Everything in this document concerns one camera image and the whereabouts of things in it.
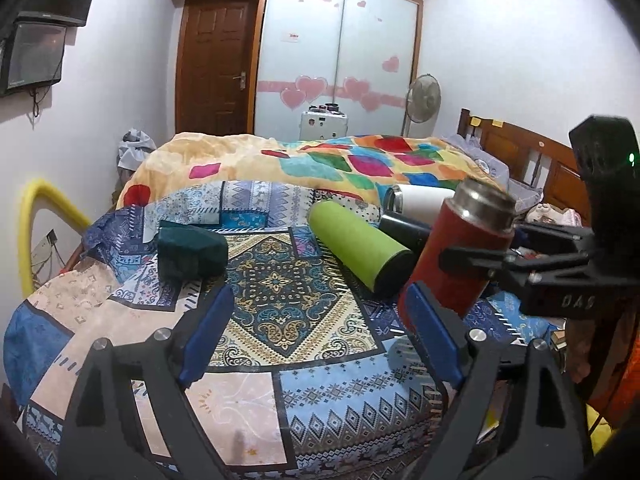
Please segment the green cylindrical cup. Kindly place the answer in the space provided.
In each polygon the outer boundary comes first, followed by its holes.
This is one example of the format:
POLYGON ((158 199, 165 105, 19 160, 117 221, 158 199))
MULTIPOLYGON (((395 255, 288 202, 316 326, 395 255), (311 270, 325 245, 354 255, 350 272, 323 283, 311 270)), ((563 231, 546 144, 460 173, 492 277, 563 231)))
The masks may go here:
POLYGON ((322 200, 310 208, 308 224, 375 297, 393 297, 408 281, 413 252, 346 207, 322 200))

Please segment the dark black bottle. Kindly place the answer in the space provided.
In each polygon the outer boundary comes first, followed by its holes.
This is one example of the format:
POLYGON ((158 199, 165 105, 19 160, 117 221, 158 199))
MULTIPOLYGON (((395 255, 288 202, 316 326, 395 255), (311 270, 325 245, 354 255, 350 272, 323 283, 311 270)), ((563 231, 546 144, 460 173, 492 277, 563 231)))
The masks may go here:
POLYGON ((432 228, 427 224, 393 211, 385 211, 382 214, 378 229, 404 245, 417 257, 422 254, 432 232, 432 228))

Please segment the white thermos bottle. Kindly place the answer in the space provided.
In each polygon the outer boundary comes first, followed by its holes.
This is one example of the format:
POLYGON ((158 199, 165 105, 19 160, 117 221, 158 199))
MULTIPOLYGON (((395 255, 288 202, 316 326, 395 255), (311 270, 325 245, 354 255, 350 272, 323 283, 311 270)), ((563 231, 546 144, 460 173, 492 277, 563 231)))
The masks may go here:
POLYGON ((442 203, 452 196, 454 191, 449 188, 394 184, 387 189, 382 208, 431 226, 439 215, 442 203))

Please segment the grey pillow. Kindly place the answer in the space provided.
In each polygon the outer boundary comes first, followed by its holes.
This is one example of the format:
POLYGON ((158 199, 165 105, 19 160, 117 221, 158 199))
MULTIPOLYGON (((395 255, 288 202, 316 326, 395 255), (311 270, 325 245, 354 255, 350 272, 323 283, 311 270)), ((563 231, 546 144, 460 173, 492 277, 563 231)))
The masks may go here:
POLYGON ((517 214, 527 214, 532 208, 542 202, 544 192, 540 188, 531 186, 515 180, 511 177, 511 170, 502 160, 495 158, 480 148, 477 141, 465 140, 462 136, 454 134, 446 136, 444 141, 458 148, 470 159, 474 160, 480 169, 485 171, 501 184, 508 194, 515 200, 515 212, 517 214))

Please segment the wooden headboard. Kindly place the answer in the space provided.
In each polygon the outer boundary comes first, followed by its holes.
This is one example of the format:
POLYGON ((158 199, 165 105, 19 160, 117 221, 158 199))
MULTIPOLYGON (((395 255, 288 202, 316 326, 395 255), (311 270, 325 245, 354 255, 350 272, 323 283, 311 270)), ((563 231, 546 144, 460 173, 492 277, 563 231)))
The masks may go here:
POLYGON ((480 140, 485 152, 508 166, 512 179, 541 188, 546 203, 574 209, 582 224, 590 226, 586 186, 568 146, 510 122, 474 116, 462 108, 457 134, 467 133, 480 140))

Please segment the colourful yellow quilt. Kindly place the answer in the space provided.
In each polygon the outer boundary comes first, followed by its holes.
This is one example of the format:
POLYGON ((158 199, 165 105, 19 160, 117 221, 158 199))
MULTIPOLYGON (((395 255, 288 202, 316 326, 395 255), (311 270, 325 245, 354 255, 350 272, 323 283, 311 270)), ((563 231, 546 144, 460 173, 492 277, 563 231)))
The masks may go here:
POLYGON ((213 181, 288 183, 378 205, 393 184, 453 190, 467 177, 506 189, 470 156, 437 138, 370 134, 285 143, 254 134, 184 132, 142 162, 117 206, 145 206, 213 181))

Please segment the white standing fan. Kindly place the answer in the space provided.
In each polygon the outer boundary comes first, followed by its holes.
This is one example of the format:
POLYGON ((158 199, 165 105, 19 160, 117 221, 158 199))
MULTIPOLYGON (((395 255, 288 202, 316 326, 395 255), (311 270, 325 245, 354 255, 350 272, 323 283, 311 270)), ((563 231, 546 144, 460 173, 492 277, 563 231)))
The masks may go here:
POLYGON ((405 100, 402 136, 408 136, 413 124, 425 124, 434 118, 442 104, 442 89, 432 74, 423 74, 410 84, 405 100))

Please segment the dark green box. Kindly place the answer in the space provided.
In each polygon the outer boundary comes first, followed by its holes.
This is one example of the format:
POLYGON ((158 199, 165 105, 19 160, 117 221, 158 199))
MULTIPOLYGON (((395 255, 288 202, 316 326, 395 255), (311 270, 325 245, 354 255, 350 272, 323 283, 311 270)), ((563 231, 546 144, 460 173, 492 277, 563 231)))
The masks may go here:
POLYGON ((157 232, 157 271, 164 282, 219 278, 229 261, 227 239, 216 232, 162 220, 157 232))

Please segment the blue patterned patchwork bedsheet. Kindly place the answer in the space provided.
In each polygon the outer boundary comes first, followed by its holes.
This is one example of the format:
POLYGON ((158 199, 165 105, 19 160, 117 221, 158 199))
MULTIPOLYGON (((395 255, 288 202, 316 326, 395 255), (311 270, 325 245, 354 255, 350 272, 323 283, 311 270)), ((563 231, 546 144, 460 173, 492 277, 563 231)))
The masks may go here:
POLYGON ((160 222, 224 234, 234 311, 186 395, 235 479, 387 479, 426 450, 452 391, 420 362, 396 307, 320 243, 307 223, 326 191, 213 182, 135 200, 85 232, 77 268, 14 311, 4 368, 18 433, 58 464, 70 395, 90 344, 139 342, 172 327, 209 282, 165 283, 160 222))

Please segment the small white appliance cabinet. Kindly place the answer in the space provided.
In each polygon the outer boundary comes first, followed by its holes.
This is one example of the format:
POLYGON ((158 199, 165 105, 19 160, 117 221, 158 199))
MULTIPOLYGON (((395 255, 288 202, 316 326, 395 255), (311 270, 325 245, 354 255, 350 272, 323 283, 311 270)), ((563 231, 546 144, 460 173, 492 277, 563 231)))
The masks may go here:
POLYGON ((348 117, 337 103, 311 105, 300 116, 300 140, 336 139, 347 136, 347 133, 348 117))

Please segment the yellow foam tube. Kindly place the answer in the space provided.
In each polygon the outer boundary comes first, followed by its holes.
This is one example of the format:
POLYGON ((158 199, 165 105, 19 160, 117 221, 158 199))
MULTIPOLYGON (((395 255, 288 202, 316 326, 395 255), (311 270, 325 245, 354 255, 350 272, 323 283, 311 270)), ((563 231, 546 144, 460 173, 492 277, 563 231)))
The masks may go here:
POLYGON ((51 182, 38 178, 24 187, 17 220, 17 269, 23 297, 34 290, 32 282, 32 227, 41 209, 49 209, 78 233, 91 226, 91 220, 51 182))

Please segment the frosted sliding wardrobe doors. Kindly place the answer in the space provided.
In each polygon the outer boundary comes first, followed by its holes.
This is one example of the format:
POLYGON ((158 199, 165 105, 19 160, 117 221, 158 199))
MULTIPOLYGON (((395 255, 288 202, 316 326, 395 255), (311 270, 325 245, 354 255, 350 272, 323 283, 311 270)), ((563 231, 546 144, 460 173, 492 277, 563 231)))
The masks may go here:
POLYGON ((348 136, 399 136, 418 17, 411 0, 266 0, 254 133, 298 141, 305 110, 337 103, 348 136))

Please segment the brown wooden door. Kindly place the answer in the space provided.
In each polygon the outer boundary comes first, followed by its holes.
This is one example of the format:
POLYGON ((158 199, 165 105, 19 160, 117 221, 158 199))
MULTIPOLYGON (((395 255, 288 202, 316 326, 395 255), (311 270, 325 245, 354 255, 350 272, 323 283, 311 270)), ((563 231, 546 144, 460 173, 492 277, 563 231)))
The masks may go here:
POLYGON ((176 131, 244 133, 258 0, 186 0, 176 64, 176 131))

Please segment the grey bag by wall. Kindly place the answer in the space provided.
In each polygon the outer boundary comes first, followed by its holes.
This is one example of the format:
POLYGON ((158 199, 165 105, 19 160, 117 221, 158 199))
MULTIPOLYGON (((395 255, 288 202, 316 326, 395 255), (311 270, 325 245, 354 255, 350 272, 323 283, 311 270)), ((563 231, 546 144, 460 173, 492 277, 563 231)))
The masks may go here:
POLYGON ((129 129, 118 144, 117 167, 135 172, 156 150, 153 139, 138 129, 129 129))

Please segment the wall-mounted black television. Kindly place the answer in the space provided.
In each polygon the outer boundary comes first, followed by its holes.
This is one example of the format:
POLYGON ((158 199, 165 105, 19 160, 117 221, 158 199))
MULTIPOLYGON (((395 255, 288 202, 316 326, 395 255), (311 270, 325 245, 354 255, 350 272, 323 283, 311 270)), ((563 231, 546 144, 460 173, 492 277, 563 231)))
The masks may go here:
POLYGON ((92 0, 1 0, 1 93, 62 78, 66 32, 85 26, 92 0))

